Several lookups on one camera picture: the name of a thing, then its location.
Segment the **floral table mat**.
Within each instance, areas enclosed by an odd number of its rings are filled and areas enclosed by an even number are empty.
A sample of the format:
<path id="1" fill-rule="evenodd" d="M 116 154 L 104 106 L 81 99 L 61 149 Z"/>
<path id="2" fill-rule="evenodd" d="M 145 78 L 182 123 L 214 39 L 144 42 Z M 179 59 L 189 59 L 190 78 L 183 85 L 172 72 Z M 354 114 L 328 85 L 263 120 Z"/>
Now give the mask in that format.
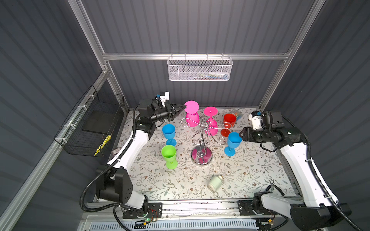
<path id="1" fill-rule="evenodd" d="M 195 200 L 249 198 L 261 192 L 274 180 L 286 196 L 295 196 L 294 189 L 273 147 L 265 144 L 243 142 L 236 154 L 228 157 L 225 147 L 210 141 L 213 153 L 210 164 L 201 167 L 194 164 L 190 152 L 194 148 L 192 136 L 198 128 L 185 128 L 181 120 L 183 112 L 172 124 L 175 126 L 178 166 L 170 170 L 161 154 L 166 144 L 162 129 L 156 129 L 143 147 L 129 170 L 134 189 L 150 200 Z M 208 183 L 215 175 L 223 176 L 223 184 L 211 192 Z"/>

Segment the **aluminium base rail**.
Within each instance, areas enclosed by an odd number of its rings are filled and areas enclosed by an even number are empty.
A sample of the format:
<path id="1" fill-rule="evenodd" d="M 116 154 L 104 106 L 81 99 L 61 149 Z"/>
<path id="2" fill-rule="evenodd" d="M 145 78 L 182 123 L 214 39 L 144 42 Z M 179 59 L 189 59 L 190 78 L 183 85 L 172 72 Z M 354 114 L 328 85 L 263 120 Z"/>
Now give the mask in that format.
<path id="1" fill-rule="evenodd" d="M 252 211 L 251 204 L 251 198 L 150 201 L 147 213 L 142 215 L 136 215 L 132 208 L 125 207 L 116 208 L 116 213 L 122 222 L 155 218 L 157 221 L 251 218 L 258 221 L 271 219 L 276 223 L 285 220 L 281 215 L 272 211 L 257 214 Z"/>

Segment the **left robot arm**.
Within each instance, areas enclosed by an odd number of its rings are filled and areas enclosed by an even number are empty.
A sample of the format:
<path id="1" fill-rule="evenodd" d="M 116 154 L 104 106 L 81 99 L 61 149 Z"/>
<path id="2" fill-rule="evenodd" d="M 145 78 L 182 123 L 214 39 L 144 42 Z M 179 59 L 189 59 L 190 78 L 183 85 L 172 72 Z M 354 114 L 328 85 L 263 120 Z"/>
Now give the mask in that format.
<path id="1" fill-rule="evenodd" d="M 186 109 L 185 105 L 167 100 L 162 105 L 158 99 L 141 100 L 133 111 L 133 131 L 130 138 L 109 162 L 108 167 L 97 174 L 96 196 L 129 208 L 146 210 L 148 199 L 134 190 L 129 170 L 142 148 L 154 134 L 158 121 L 173 121 Z"/>

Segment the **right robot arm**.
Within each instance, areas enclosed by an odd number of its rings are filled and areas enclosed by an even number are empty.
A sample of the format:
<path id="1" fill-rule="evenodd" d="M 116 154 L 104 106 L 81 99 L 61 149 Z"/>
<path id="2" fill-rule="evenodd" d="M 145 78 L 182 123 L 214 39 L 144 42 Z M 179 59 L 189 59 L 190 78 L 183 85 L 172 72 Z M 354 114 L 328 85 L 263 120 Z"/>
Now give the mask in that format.
<path id="1" fill-rule="evenodd" d="M 302 231 L 331 227 L 342 220 L 351 222 L 352 211 L 342 204 L 330 190 L 311 157 L 309 139 L 294 125 L 287 127 L 288 119 L 279 111 L 253 111 L 249 115 L 252 127 L 244 128 L 239 136 L 243 141 L 260 145 L 272 143 L 291 171 L 302 200 L 278 196 L 270 191 L 254 194 L 249 207 L 257 215 L 275 212 L 293 221 Z"/>

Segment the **white mesh wall basket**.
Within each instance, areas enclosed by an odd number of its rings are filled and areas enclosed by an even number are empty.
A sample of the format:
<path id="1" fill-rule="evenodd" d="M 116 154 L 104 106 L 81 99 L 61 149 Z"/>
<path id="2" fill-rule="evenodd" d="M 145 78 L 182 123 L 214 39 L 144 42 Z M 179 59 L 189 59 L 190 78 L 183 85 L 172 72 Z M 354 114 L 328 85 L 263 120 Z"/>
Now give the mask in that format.
<path id="1" fill-rule="evenodd" d="M 170 56 L 167 59 L 170 81 L 228 81 L 233 60 L 231 56 Z"/>

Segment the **green wine glass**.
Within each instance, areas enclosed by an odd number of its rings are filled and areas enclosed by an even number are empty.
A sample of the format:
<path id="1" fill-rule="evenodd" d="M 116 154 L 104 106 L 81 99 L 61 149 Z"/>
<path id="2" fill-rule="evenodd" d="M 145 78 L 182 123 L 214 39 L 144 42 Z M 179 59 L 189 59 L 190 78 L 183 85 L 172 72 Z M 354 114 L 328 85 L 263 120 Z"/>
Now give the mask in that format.
<path id="1" fill-rule="evenodd" d="M 172 145 L 166 145 L 162 148 L 161 154 L 166 162 L 168 169 L 175 169 L 178 165 L 176 160 L 176 148 Z"/>

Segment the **pink wine glass right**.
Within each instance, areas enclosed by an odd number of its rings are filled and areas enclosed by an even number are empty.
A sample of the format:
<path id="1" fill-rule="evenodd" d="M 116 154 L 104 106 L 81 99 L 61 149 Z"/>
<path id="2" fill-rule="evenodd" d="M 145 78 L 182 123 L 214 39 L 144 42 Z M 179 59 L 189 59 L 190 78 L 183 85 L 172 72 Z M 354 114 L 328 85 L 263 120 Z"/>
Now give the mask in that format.
<path id="1" fill-rule="evenodd" d="M 209 117 L 206 121 L 208 128 L 205 130 L 205 133 L 215 136 L 218 133 L 218 123 L 215 120 L 218 116 L 218 109 L 213 106 L 206 107 L 204 114 Z"/>

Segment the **yellow black striped tool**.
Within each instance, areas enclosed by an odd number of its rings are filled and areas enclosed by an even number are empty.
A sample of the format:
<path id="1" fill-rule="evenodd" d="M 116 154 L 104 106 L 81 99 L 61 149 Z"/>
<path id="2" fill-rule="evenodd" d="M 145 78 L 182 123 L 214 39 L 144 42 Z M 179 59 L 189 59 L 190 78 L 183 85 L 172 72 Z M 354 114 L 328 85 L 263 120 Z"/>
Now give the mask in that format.
<path id="1" fill-rule="evenodd" d="M 99 145 L 99 147 L 96 149 L 96 152 L 94 153 L 94 156 L 97 156 L 97 154 L 98 153 L 100 153 L 102 150 L 103 150 L 103 148 L 105 147 L 105 145 L 111 140 L 111 137 L 112 137 L 112 135 L 110 134 L 110 135 L 108 135 L 105 139 L 104 139 L 104 141 Z"/>

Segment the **blue wine glass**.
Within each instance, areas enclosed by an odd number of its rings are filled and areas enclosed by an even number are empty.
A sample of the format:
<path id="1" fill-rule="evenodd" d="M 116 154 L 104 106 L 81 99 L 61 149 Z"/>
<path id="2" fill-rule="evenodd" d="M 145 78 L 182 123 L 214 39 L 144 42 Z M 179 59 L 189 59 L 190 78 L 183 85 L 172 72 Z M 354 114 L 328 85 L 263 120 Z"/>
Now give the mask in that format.
<path id="1" fill-rule="evenodd" d="M 239 145 L 242 142 L 242 138 L 237 132 L 232 132 L 228 135 L 227 138 L 227 147 L 224 149 L 224 153 L 228 157 L 232 157 L 236 154 L 236 148 L 239 147 Z"/>
<path id="2" fill-rule="evenodd" d="M 172 124 L 167 124 L 162 128 L 167 145 L 176 146 L 177 142 L 175 140 L 175 126 Z"/>

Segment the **chrome wine glass rack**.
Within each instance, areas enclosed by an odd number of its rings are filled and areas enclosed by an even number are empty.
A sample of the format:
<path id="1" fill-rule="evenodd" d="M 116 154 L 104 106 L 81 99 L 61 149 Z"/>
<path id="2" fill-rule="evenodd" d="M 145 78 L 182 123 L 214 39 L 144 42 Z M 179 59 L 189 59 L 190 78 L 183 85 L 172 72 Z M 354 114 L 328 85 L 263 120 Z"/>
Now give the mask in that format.
<path id="1" fill-rule="evenodd" d="M 186 118 L 181 120 L 181 125 L 185 128 L 189 128 L 190 126 L 186 123 Z M 207 119 L 201 119 L 198 126 L 200 129 L 192 136 L 192 142 L 195 147 L 190 152 L 191 160 L 194 164 L 204 167 L 211 163 L 213 159 L 213 153 L 208 144 L 210 141 L 218 145 L 225 145 L 226 139 L 223 136 L 212 136 L 207 135 L 205 130 L 208 128 L 206 125 Z"/>

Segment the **pack of coloured markers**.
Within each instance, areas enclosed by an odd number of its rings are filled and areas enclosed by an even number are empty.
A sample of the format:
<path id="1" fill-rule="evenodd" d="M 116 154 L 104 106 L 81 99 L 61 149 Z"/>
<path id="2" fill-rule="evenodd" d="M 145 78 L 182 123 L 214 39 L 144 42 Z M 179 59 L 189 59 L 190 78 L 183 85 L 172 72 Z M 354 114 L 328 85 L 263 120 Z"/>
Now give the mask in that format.
<path id="1" fill-rule="evenodd" d="M 233 112 L 232 114 L 236 117 L 237 121 L 240 120 L 243 117 L 243 113 L 241 113 L 239 111 Z"/>

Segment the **pink wine glass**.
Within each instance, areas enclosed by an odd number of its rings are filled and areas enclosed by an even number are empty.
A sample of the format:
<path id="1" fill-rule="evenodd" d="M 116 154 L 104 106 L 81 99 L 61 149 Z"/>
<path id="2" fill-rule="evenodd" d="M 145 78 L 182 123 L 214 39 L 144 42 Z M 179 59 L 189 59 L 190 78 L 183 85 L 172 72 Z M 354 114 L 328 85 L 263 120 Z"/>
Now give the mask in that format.
<path id="1" fill-rule="evenodd" d="M 208 128 L 205 130 L 205 133 L 215 136 L 218 133 L 218 123 L 215 120 L 218 116 L 218 109 L 213 106 L 206 107 L 204 114 L 209 117 L 206 121 Z"/>
<path id="2" fill-rule="evenodd" d="M 187 101 L 185 103 L 186 109 L 185 112 L 187 113 L 186 115 L 186 123 L 190 127 L 196 127 L 199 124 L 199 104 L 196 101 Z"/>

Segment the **red wine glass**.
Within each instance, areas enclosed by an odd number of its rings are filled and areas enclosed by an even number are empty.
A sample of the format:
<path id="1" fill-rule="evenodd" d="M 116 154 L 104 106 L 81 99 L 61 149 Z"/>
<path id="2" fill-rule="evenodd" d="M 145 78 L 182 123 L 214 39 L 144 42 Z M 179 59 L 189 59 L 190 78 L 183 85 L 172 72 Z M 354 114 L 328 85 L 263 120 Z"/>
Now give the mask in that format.
<path id="1" fill-rule="evenodd" d="M 229 134 L 231 133 L 230 129 L 235 125 L 236 120 L 237 120 L 237 117 L 234 114 L 229 113 L 224 116 L 224 120 L 223 120 L 224 129 L 221 130 L 222 136 L 224 137 L 229 136 Z"/>

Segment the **pink wine glass left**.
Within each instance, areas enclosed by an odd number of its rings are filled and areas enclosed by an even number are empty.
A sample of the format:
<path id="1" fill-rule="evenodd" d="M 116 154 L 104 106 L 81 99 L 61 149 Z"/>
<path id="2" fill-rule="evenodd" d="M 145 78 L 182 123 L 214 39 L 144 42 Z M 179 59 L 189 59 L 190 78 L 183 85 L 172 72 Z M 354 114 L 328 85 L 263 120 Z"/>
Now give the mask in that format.
<path id="1" fill-rule="evenodd" d="M 186 123 L 190 127 L 196 127 L 199 124 L 199 104 L 196 101 L 187 101 L 185 103 L 186 109 L 185 112 L 187 113 L 186 115 Z"/>

